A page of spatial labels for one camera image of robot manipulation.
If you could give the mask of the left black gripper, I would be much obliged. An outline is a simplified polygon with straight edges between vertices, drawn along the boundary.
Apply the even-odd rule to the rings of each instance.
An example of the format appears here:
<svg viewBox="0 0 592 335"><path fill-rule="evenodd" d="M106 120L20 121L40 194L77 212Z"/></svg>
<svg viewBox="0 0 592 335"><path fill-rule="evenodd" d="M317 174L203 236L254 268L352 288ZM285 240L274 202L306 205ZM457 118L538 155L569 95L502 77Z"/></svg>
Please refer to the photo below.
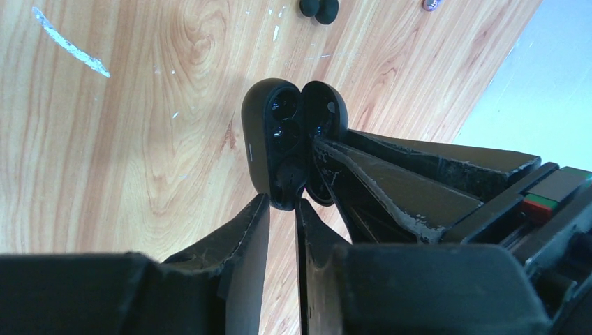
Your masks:
<svg viewBox="0 0 592 335"><path fill-rule="evenodd" d="M591 333L591 172L351 129L343 143L315 140L314 157L354 243L497 244L521 263L551 334Z"/></svg>

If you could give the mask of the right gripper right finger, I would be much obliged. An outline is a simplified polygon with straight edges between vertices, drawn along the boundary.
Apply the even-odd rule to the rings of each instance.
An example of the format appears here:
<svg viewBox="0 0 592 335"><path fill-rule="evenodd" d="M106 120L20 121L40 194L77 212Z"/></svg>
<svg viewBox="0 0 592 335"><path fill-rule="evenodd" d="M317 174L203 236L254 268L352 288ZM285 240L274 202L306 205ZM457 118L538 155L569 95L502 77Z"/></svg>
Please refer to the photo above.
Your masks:
<svg viewBox="0 0 592 335"><path fill-rule="evenodd" d="M295 207L303 334L548 334L521 265L491 244L352 244Z"/></svg>

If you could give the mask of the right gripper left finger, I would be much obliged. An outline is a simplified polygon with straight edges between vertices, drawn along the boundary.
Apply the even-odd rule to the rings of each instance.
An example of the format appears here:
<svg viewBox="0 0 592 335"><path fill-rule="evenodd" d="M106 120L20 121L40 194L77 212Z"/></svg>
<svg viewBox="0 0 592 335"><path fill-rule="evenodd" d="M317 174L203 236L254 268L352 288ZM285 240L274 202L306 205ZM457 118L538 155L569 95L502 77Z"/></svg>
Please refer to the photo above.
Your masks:
<svg viewBox="0 0 592 335"><path fill-rule="evenodd" d="M257 334L269 198L163 262L141 253L1 256L2 334Z"/></svg>

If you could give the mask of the black earbud charging case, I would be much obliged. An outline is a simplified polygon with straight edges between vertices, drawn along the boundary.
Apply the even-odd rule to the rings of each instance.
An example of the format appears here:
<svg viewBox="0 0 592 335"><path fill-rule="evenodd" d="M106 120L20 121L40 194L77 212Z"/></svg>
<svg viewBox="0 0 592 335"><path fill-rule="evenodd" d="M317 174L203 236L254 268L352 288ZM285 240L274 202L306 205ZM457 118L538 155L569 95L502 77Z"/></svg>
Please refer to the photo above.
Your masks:
<svg viewBox="0 0 592 335"><path fill-rule="evenodd" d="M303 192L322 206L333 204L313 161L313 141L339 141L347 131L346 103L334 87L263 79L247 91L241 118L251 182L274 208L292 211Z"/></svg>

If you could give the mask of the black earbud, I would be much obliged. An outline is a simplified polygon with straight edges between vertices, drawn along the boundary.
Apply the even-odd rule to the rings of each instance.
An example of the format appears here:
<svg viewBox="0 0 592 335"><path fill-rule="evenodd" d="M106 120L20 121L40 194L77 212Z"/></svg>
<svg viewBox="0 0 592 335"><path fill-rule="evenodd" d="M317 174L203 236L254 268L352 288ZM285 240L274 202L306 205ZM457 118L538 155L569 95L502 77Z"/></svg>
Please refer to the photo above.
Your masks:
<svg viewBox="0 0 592 335"><path fill-rule="evenodd" d="M305 17L313 17L318 23L329 25L339 13L338 0L299 0L299 10Z"/></svg>

